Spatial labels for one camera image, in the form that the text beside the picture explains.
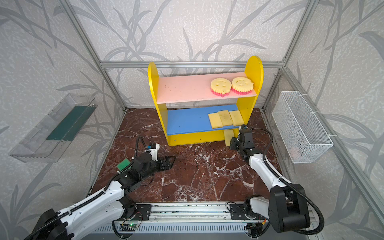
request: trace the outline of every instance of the green strip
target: green strip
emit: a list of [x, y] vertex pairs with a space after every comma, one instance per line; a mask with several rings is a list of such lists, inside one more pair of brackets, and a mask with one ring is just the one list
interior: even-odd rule
[[118, 169], [119, 171], [123, 170], [126, 166], [128, 166], [131, 162], [128, 160], [128, 159], [124, 159], [123, 161], [121, 161], [121, 163], [118, 164]]
[[95, 106], [75, 106], [46, 139], [73, 141], [95, 109]]

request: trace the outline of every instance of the pink sponge edge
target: pink sponge edge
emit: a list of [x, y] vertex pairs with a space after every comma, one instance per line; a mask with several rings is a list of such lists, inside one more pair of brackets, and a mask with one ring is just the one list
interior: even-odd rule
[[239, 91], [235, 90], [234, 88], [232, 88], [232, 91], [236, 94], [239, 94], [239, 95], [247, 95], [247, 94], [250, 94], [252, 92], [252, 90], [250, 90], [248, 92], [239, 92]]
[[225, 94], [221, 94], [221, 93], [217, 93], [217, 92], [215, 92], [214, 90], [212, 90], [211, 89], [211, 92], [213, 93], [213, 94], [215, 94], [216, 96], [219, 96], [219, 97], [225, 97], [225, 96], [227, 96], [227, 95], [229, 95], [229, 93], [225, 93]]

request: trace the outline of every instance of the transparent acrylic shelf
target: transparent acrylic shelf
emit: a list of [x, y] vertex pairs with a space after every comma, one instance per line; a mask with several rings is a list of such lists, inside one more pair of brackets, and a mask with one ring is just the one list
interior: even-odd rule
[[9, 155], [23, 162], [57, 162], [96, 109], [93, 100], [66, 95]]

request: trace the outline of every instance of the blue shelf board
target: blue shelf board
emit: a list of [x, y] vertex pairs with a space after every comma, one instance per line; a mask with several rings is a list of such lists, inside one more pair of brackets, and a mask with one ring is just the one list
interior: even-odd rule
[[168, 135], [178, 135], [194, 132], [208, 132], [215, 130], [236, 129], [233, 125], [212, 129], [208, 114], [218, 111], [236, 111], [237, 106], [224, 105], [205, 108], [184, 108], [168, 111]]

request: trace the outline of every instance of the smiley face sponge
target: smiley face sponge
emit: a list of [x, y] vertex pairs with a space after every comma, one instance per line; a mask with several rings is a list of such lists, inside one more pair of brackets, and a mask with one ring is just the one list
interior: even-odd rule
[[246, 95], [253, 90], [253, 82], [245, 77], [238, 77], [232, 80], [232, 91], [239, 95]]
[[231, 91], [231, 82], [225, 78], [216, 78], [211, 82], [211, 92], [216, 96], [224, 97]]

